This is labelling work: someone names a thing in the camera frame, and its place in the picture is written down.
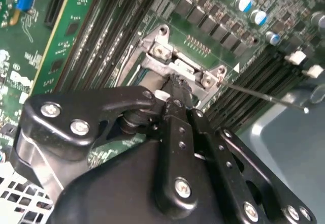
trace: white metal grille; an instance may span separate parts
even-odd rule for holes
[[[45,224],[53,210],[44,190],[0,163],[0,223]]]

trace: screw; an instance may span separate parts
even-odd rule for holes
[[[179,142],[178,142],[178,146],[179,146],[181,149],[185,149],[185,148],[186,148],[186,144],[185,144],[183,141],[179,141]]]
[[[244,203],[244,210],[246,215],[248,216],[248,218],[252,221],[252,222],[258,222],[258,213],[255,210],[254,206],[252,206],[250,203],[245,202]]]
[[[174,100],[174,103],[176,104],[176,106],[182,107],[182,103],[179,100]]]
[[[211,77],[207,76],[206,78],[202,79],[201,83],[202,83],[203,87],[205,87],[205,88],[211,87],[211,85],[212,85]]]
[[[311,221],[311,217],[308,214],[308,211],[304,207],[300,207],[300,212],[304,217],[306,217],[307,220]]]
[[[227,167],[230,168],[230,169],[233,168],[233,164],[231,164],[231,162],[227,162],[226,165],[227,165]]]
[[[199,117],[203,117],[203,114],[202,114],[201,111],[197,111],[197,115],[198,115]]]
[[[61,113],[61,110],[59,106],[55,104],[45,104],[41,107],[41,113],[46,117],[54,118]]]
[[[176,179],[175,181],[175,190],[182,198],[188,198],[191,195],[191,189],[188,183],[186,180],[180,178]]]
[[[149,91],[143,91],[143,93],[142,93],[145,97],[147,97],[148,99],[151,99],[152,98],[152,95],[151,95],[151,93],[149,92]]]
[[[294,220],[299,220],[299,214],[296,211],[296,209],[294,207],[292,207],[291,205],[288,206],[288,212],[290,214],[290,216],[294,219]]]
[[[74,120],[70,125],[71,131],[80,136],[84,136],[89,132],[88,123],[83,120]]]
[[[223,132],[228,138],[232,137],[232,134],[227,129],[223,130]]]

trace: electrolytic capacitor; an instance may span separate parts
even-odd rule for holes
[[[252,6],[252,0],[236,0],[236,8],[241,12],[247,12]]]
[[[276,46],[280,43],[281,36],[271,32],[271,31],[268,31],[265,35],[265,39],[270,45]]]
[[[318,28],[321,34],[325,35],[325,12],[315,12],[311,16],[311,24]]]
[[[250,14],[250,20],[252,23],[255,23],[256,25],[263,25],[266,20],[268,19],[268,15],[266,12],[260,11],[260,10],[254,10]]]

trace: motherboard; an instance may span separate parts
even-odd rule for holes
[[[325,0],[0,0],[0,142],[33,94],[185,79],[213,128],[268,108],[218,81],[282,97],[325,67]],[[140,143],[95,149],[92,167]]]

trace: white connector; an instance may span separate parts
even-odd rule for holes
[[[308,71],[304,71],[304,73],[311,78],[318,78],[324,69],[320,65],[313,65]]]
[[[306,54],[301,50],[297,50],[289,56],[286,56],[285,59],[292,63],[293,65],[299,66],[301,62],[306,58]]]

